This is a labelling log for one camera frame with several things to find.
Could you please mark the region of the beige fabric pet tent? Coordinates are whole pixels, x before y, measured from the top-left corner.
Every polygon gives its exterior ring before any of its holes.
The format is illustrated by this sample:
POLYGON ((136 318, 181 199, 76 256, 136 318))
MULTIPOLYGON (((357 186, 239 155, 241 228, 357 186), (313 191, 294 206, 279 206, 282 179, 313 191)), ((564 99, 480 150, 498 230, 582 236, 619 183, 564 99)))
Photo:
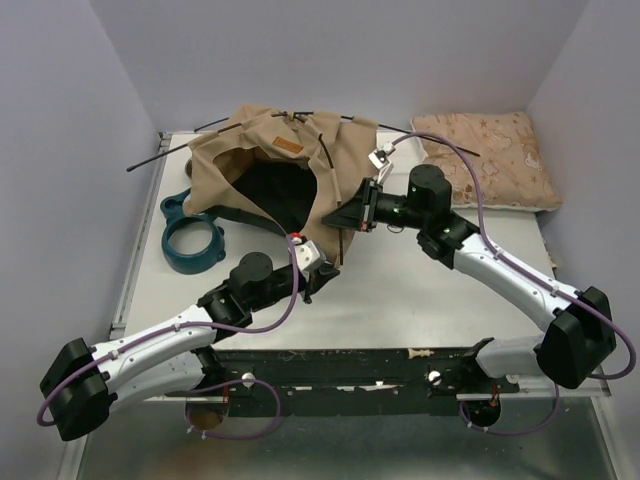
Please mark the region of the beige fabric pet tent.
MULTIPOLYGON (((270 106, 245 104, 231 117, 240 112, 249 116, 258 109, 267 108, 284 111, 270 106)), ((355 155, 348 153, 350 166, 346 171, 348 186, 343 204, 356 193, 363 179, 376 174, 368 158, 373 150, 365 149, 361 142, 356 143, 356 148, 355 155)), ((303 225, 303 216, 311 206, 311 197, 307 194, 312 187, 311 175, 278 157, 262 160, 258 157, 260 153, 259 149, 243 149, 232 153, 231 160, 203 161, 191 152, 193 175, 191 193, 183 204, 185 214, 209 212, 276 234, 300 233, 314 241, 297 230, 303 225)), ((344 231, 348 236, 347 253, 354 234, 349 230, 344 231)))

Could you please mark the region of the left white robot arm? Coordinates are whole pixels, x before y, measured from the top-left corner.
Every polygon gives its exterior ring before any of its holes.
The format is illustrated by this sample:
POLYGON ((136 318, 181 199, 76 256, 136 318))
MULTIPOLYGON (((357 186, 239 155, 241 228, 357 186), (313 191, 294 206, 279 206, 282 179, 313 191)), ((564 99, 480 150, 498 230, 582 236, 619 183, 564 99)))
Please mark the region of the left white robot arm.
POLYGON ((298 301, 339 275, 306 246, 290 264, 274 268, 261 252, 244 255, 218 287, 169 320, 118 340, 67 342, 40 381, 40 427, 64 441, 101 426, 112 410, 173 392, 214 393, 222 380, 212 364, 214 343, 235 334, 257 335, 282 325, 298 301))

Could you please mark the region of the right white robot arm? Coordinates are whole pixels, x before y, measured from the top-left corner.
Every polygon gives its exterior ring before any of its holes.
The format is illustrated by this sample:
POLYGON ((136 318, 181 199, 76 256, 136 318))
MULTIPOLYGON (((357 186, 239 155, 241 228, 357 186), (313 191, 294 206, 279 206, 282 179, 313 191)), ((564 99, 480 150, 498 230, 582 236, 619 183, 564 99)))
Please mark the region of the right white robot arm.
POLYGON ((551 281, 485 241, 478 226, 451 207, 452 187, 436 166, 418 165, 406 195, 387 194, 366 178, 354 196, 325 215, 325 226, 368 232, 378 224, 414 229, 431 259, 483 283, 523 312, 538 336, 484 339, 460 367, 460 379, 480 392, 507 375, 546 377, 578 388, 615 350, 607 296, 595 287, 579 291, 551 281))

